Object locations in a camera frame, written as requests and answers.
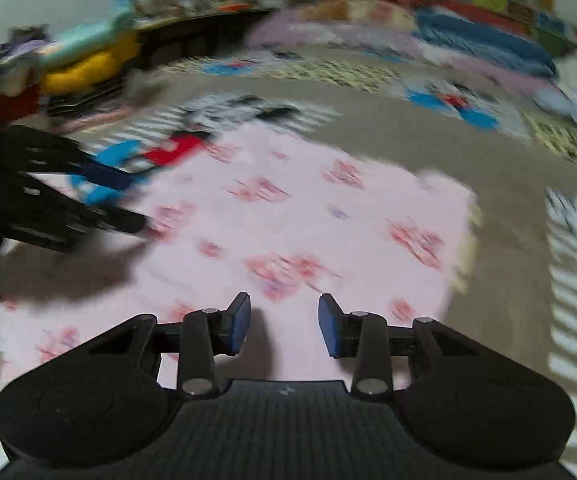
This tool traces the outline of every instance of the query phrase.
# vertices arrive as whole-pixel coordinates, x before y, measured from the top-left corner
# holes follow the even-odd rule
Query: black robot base
[[[0,393],[0,480],[570,480],[557,460],[573,430],[552,381],[432,319],[388,326],[318,307],[326,348],[355,358],[342,381],[233,380],[249,328],[241,292],[181,323],[143,314],[19,377]],[[179,352],[177,388],[156,382]],[[393,391],[391,356],[413,382]]]

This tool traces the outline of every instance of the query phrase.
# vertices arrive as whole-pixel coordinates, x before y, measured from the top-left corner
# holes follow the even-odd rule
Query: pink bedding
[[[225,308],[240,291],[253,307],[242,354],[254,359],[225,373],[348,380],[319,332],[319,296],[332,292],[345,311],[371,310],[390,324],[441,319],[473,202],[443,174],[416,176],[245,124],[134,199],[154,220],[150,240],[100,233],[69,256],[31,246],[6,256],[0,389],[129,317],[177,322]],[[167,386],[174,357],[162,361]]]
[[[409,32],[347,22],[304,22],[294,9],[272,14],[246,38],[246,45],[253,49],[300,44],[370,48],[406,59],[448,66],[493,81],[512,94],[530,98],[541,89],[554,88],[546,79],[507,70],[455,50],[425,43]]]

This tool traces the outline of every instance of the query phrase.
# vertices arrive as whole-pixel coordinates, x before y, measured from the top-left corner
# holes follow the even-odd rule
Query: red cloth
[[[40,108],[40,86],[33,85],[17,97],[0,94],[0,122],[12,123],[17,119],[36,114]]]
[[[440,94],[438,97],[442,99],[446,104],[452,105],[456,108],[465,108],[469,106],[469,101],[464,97],[460,97],[459,95]]]
[[[182,156],[189,156],[198,147],[203,146],[200,137],[185,135],[169,140],[164,148],[156,148],[144,154],[144,158],[157,166],[168,166],[179,161]]]

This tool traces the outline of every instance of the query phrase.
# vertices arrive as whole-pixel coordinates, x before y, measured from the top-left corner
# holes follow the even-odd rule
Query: metal screw
[[[285,386],[284,388],[279,390],[279,392],[280,392],[280,395],[283,395],[286,397],[290,394],[294,394],[296,391],[293,388],[291,388],[290,386]]]
[[[382,379],[368,378],[358,382],[357,388],[366,395],[379,395],[387,391],[389,386]]]
[[[182,383],[182,390],[192,396],[200,396],[209,393],[213,389],[213,383],[208,379],[195,377]]]

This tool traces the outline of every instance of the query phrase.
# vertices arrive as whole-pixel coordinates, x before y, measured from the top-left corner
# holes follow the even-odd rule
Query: pink floral blanket
[[[245,124],[137,190],[126,205],[152,217],[147,239],[104,232],[74,254],[18,245],[4,257],[0,389],[129,317],[177,322],[240,291],[251,329],[240,356],[218,359],[222,376],[348,380],[319,332],[319,296],[390,324],[441,318],[474,201],[443,174]],[[162,360],[166,386],[176,358]]]

